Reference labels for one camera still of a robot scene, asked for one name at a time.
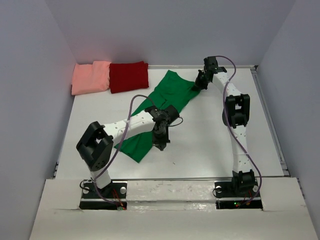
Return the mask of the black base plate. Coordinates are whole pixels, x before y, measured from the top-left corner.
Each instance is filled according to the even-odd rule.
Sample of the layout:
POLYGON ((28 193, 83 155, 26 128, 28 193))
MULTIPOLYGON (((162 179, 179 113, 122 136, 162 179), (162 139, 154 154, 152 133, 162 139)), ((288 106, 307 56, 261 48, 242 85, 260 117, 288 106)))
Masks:
POLYGON ((102 198, 97 194, 91 180, 80 182, 81 197, 79 208, 81 210, 108 210, 124 211, 127 209, 126 181, 112 181, 108 186, 99 189, 102 198))
POLYGON ((263 209, 260 193, 251 200, 258 190, 257 183, 255 183, 254 187, 239 193, 235 193, 231 187, 230 181, 217 181, 214 183, 212 194, 215 197, 217 210, 263 209))

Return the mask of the folded pink t shirt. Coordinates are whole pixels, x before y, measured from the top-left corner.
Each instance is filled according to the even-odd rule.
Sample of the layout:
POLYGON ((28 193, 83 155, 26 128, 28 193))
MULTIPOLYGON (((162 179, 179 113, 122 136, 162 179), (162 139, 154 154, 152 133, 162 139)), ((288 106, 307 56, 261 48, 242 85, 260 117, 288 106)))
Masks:
POLYGON ((94 61, 92 64, 76 63, 71 80, 71 95, 105 92, 110 85, 109 61, 94 61))

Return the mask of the green t shirt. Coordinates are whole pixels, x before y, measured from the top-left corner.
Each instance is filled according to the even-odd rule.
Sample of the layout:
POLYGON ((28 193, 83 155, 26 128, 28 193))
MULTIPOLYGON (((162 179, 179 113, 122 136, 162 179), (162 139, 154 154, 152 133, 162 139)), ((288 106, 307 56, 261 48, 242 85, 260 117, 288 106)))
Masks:
MULTIPOLYGON (((174 71, 167 71, 160 83, 148 95, 151 100, 145 99, 132 115, 136 115, 152 104, 159 109, 172 105, 180 113, 183 108, 195 98, 200 91, 192 90, 194 83, 181 78, 174 71)), ((139 163, 151 150, 152 133, 143 132, 123 141, 120 151, 139 163)))

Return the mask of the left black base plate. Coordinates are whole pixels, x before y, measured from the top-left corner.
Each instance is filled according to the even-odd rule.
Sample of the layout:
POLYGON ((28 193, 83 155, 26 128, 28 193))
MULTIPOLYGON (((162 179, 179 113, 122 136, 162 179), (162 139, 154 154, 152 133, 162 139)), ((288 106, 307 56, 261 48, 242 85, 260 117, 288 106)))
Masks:
POLYGON ((81 197, 79 208, 81 210, 108 210, 124 211, 127 209, 126 181, 112 181, 108 186, 99 189, 102 198, 97 194, 91 180, 80 182, 81 197))

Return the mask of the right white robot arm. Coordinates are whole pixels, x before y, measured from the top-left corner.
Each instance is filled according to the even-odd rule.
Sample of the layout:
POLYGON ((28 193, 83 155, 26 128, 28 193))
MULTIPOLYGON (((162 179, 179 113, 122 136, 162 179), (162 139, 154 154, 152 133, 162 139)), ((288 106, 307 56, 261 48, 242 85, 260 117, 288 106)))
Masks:
POLYGON ((233 155, 232 178, 230 181, 215 183, 212 191, 218 198, 244 198, 253 200, 259 191, 256 176, 261 176, 256 164, 248 152, 247 125, 250 120, 251 98, 242 93, 231 83, 237 68, 228 77, 227 70, 219 66, 217 56, 204 58, 204 66, 198 71, 193 90, 206 90, 210 83, 214 84, 222 94, 222 121, 227 127, 233 155))

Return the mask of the folded red t shirt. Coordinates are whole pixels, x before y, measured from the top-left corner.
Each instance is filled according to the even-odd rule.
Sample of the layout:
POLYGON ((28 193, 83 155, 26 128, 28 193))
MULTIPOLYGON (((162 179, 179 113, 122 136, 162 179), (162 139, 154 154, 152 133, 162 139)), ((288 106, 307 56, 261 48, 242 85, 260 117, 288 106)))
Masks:
POLYGON ((109 66, 109 88, 112 94, 149 88, 149 64, 111 63, 109 66))

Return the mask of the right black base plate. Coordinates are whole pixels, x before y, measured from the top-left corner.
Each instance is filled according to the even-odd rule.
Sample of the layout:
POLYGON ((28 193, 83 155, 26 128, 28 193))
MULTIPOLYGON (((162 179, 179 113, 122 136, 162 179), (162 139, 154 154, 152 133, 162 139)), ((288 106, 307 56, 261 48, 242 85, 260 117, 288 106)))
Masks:
POLYGON ((231 187, 230 181, 217 181, 214 183, 212 194, 215 197, 217 210, 263 209, 260 193, 251 200, 258 190, 257 183, 255 183, 254 187, 239 193, 235 193, 231 187))

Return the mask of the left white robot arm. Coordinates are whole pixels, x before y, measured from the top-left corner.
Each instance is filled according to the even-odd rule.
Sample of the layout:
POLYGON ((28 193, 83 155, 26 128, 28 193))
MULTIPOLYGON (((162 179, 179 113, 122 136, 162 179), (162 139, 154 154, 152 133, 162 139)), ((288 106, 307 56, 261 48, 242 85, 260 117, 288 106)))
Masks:
POLYGON ((180 117, 173 105, 165 109, 148 107, 128 119, 109 124, 92 122, 76 144, 76 150, 86 163, 93 191, 104 198, 110 194, 112 180, 107 170, 114 146, 122 146, 128 138, 151 134, 151 145, 163 151, 169 140, 169 126, 180 117))

